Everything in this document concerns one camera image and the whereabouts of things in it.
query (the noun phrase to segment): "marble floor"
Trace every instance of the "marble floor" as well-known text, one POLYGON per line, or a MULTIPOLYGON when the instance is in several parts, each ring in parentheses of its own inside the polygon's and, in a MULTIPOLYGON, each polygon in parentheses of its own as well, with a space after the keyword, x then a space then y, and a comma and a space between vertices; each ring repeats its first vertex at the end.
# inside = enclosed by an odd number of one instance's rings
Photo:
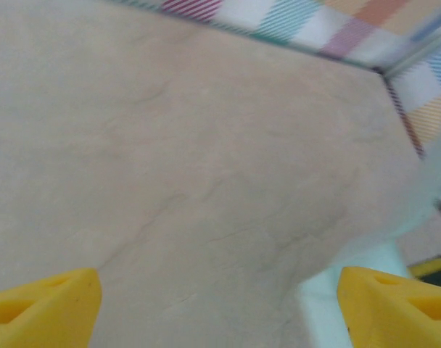
POLYGON ((104 1, 0 1, 0 290, 98 268, 92 348, 307 347, 297 284, 416 163, 373 73, 104 1))

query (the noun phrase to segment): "beige tile floor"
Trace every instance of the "beige tile floor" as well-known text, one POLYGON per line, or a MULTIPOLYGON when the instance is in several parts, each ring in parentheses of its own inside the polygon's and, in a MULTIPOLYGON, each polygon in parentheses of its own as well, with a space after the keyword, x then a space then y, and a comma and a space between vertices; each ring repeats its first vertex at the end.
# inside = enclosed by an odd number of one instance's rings
POLYGON ((0 290, 98 268, 91 347, 306 347, 296 285, 416 162, 375 74, 105 2, 0 1, 0 290))

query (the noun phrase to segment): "yellow plastic piece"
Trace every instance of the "yellow plastic piece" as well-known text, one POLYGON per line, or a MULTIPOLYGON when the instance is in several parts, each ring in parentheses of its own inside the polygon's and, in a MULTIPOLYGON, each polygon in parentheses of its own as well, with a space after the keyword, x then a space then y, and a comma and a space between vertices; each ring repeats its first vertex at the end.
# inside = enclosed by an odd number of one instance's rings
POLYGON ((102 292, 80 269, 0 292, 0 348, 85 348, 102 292))
POLYGON ((338 302, 354 348, 441 348, 441 287, 343 269, 338 302))
POLYGON ((413 277, 422 278, 432 273, 441 271, 441 257, 426 260, 409 267, 413 277))

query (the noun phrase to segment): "yellow object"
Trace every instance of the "yellow object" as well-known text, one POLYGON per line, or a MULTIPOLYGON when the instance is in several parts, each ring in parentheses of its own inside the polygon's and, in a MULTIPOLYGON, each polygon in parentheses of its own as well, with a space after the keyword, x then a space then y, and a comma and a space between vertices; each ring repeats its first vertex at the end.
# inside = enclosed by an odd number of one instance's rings
POLYGON ((441 271, 441 257, 435 257, 409 267, 409 272, 416 278, 422 278, 439 271, 441 271))
POLYGON ((88 268, 0 292, 0 348, 87 347, 101 295, 88 268))
POLYGON ((354 348, 441 348, 439 286, 346 267, 338 302, 354 348))

